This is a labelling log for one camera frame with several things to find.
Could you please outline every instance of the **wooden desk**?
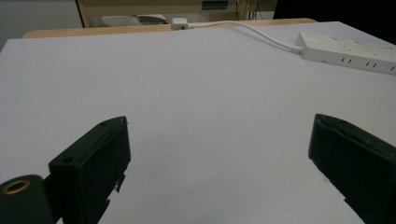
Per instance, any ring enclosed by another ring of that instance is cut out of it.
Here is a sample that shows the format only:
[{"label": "wooden desk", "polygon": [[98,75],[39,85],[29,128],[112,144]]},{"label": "wooden desk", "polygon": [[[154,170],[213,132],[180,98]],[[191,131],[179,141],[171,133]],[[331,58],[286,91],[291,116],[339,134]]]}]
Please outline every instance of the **wooden desk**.
[{"label": "wooden desk", "polygon": [[[301,19],[282,19],[282,20],[242,21],[242,22],[249,25],[283,25],[283,24],[309,23],[316,21],[308,18],[301,18]],[[100,27],[100,28],[85,28],[85,29],[38,30],[38,31],[32,31],[26,33],[23,36],[23,38],[77,36],[77,35],[115,35],[115,34],[159,32],[159,31],[170,31],[170,30],[171,30],[170,24]]]}]

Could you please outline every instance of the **white surface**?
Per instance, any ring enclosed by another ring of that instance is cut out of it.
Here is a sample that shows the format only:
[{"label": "white surface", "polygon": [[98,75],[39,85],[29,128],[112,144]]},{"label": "white surface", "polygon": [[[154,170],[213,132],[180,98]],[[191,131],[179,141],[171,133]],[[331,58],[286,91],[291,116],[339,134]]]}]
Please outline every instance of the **white surface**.
[{"label": "white surface", "polygon": [[359,39],[300,32],[296,44],[307,60],[396,75],[396,47]]},{"label": "white surface", "polygon": [[[258,27],[382,41],[340,22]],[[362,221],[308,159],[314,116],[396,145],[396,77],[303,60],[237,28],[8,41],[0,54],[0,182],[98,122],[129,121],[132,162],[101,223]]]},{"label": "white surface", "polygon": [[33,30],[82,28],[75,0],[0,0],[0,51]]}]

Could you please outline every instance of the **power strip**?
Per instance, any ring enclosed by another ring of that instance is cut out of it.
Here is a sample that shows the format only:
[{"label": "power strip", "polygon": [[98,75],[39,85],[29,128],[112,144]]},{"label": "power strip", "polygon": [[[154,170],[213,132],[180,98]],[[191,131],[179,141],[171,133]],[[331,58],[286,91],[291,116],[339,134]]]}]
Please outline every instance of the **power strip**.
[{"label": "power strip", "polygon": [[300,32],[296,45],[304,59],[396,75],[396,47]]}]

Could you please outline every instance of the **plug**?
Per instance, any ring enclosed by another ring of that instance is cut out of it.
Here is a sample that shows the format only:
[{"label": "plug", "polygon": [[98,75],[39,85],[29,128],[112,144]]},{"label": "plug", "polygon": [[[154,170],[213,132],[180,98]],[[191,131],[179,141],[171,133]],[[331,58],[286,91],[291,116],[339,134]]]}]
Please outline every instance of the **plug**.
[{"label": "plug", "polygon": [[173,18],[171,21],[172,30],[187,30],[189,29],[189,23],[186,18]]}]

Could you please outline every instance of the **power cord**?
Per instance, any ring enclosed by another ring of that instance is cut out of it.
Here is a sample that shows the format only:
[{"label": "power cord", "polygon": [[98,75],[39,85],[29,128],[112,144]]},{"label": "power cord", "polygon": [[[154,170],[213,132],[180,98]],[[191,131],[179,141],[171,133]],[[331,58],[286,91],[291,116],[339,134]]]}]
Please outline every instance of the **power cord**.
[{"label": "power cord", "polygon": [[185,18],[173,18],[172,22],[171,22],[171,29],[172,30],[188,30],[188,29],[216,26],[216,25],[222,25],[222,24],[234,24],[234,25],[239,25],[239,26],[245,27],[245,28],[249,29],[250,31],[253,31],[254,33],[264,37],[265,39],[269,40],[270,42],[272,42],[276,45],[279,45],[280,47],[287,49],[293,53],[301,54],[303,51],[302,47],[292,46],[292,45],[288,45],[288,44],[282,43],[280,41],[277,41],[277,40],[273,39],[272,37],[270,37],[269,35],[266,35],[265,33],[254,28],[253,26],[247,25],[240,21],[214,21],[214,22],[208,22],[208,23],[203,23],[203,24],[191,24],[191,23],[188,23],[187,19],[185,19]]},{"label": "power cord", "polygon": [[241,11],[241,8],[239,6],[239,0],[236,0],[236,19],[239,21],[239,12]]}]

